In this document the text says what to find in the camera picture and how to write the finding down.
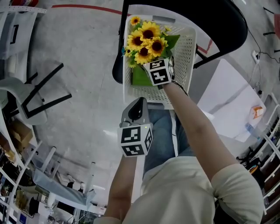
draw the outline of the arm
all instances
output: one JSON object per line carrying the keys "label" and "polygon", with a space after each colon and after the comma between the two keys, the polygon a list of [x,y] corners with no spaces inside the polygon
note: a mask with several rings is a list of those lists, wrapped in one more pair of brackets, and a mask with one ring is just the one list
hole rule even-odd
{"label": "arm", "polygon": [[201,167],[211,181],[229,165],[238,163],[220,140],[210,120],[197,105],[174,83],[164,85]]}
{"label": "arm", "polygon": [[137,157],[122,156],[119,168],[113,179],[108,206],[104,217],[114,217],[121,221],[131,206],[131,196],[135,176]]}

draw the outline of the cardboard box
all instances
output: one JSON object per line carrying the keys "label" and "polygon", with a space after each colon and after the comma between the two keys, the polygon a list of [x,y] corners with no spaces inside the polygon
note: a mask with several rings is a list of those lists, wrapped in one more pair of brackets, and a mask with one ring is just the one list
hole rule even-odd
{"label": "cardboard box", "polygon": [[19,120],[14,120],[9,125],[9,132],[13,144],[19,152],[23,152],[24,148],[29,145],[29,142],[33,137],[32,130]]}
{"label": "cardboard box", "polygon": [[15,163],[16,157],[14,155],[14,152],[11,150],[8,140],[5,138],[4,135],[2,135],[2,133],[0,133],[0,147],[5,152],[5,155],[7,156],[7,158],[12,163]]}

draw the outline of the sunflower bouquet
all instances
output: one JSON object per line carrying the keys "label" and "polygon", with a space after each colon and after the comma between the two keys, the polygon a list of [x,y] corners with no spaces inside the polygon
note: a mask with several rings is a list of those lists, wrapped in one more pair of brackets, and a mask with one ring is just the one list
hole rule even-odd
{"label": "sunflower bouquet", "polygon": [[170,58],[171,49],[180,35],[169,35],[169,27],[165,26],[164,30],[160,30],[156,23],[142,21],[138,16],[132,17],[130,24],[133,30],[128,35],[123,54],[129,58],[128,66],[133,68],[133,84],[151,85],[142,65],[160,58]]}

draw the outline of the floor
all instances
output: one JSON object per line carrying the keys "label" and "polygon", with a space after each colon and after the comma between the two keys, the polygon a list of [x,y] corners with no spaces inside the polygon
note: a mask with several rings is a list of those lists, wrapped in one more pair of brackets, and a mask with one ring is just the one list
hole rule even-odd
{"label": "floor", "polygon": [[[249,29],[263,52],[271,55],[274,40],[262,33],[272,29],[271,22],[262,8],[261,0],[234,0],[243,12]],[[64,68],[42,89],[46,101],[68,93],[72,98],[47,111],[48,122],[37,126],[38,138],[49,146],[56,146],[55,159],[59,159],[59,172],[70,173],[78,181],[86,182],[91,162],[95,162],[93,187],[97,192],[95,202],[107,204],[109,187],[122,156],[117,147],[116,130],[126,105],[123,104],[122,85],[112,78],[112,67],[117,54],[118,29],[121,16],[101,10],[83,8],[50,8],[57,4],[87,4],[122,10],[122,0],[49,0],[40,7],[49,8],[37,22],[31,48],[30,74],[38,71],[39,82],[60,63]],[[280,12],[276,0],[268,0],[265,6]],[[160,9],[133,7],[131,14],[166,13]],[[198,43],[207,48],[207,37],[200,35]],[[251,53],[259,48],[250,34],[244,45],[227,58],[242,69],[249,82],[255,62]],[[216,51],[213,44],[207,55]],[[272,90],[280,97],[279,65],[265,55],[260,61],[262,76],[257,71],[250,82],[260,86],[264,98]],[[255,139],[250,137],[241,143],[221,136],[234,156],[244,152]],[[144,159],[139,158],[136,168],[133,200],[140,195]]]}

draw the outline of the white plastic basket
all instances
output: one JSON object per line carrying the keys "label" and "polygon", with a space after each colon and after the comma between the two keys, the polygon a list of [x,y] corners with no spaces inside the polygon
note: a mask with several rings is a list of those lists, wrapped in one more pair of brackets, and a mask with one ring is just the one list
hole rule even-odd
{"label": "white plastic basket", "polygon": [[[185,91],[189,91],[189,85],[192,78],[193,63],[196,53],[196,31],[192,27],[186,27],[182,23],[178,23],[175,19],[158,17],[158,16],[146,16],[146,15],[131,15],[126,19],[126,28],[124,32],[124,46],[127,45],[127,37],[132,31],[132,25],[130,24],[131,17],[138,16],[143,21],[155,22],[160,25],[160,29],[163,31],[164,26],[171,28],[170,35],[180,34],[180,38],[177,41],[175,47],[171,50],[174,56],[174,72],[175,81],[181,84]],[[158,87],[145,87],[145,86],[132,86],[131,74],[132,69],[128,67],[128,58],[123,57],[123,101],[124,103],[130,103],[132,100],[138,97],[145,97],[148,102],[163,104],[165,109],[173,109],[165,91],[159,90]]]}

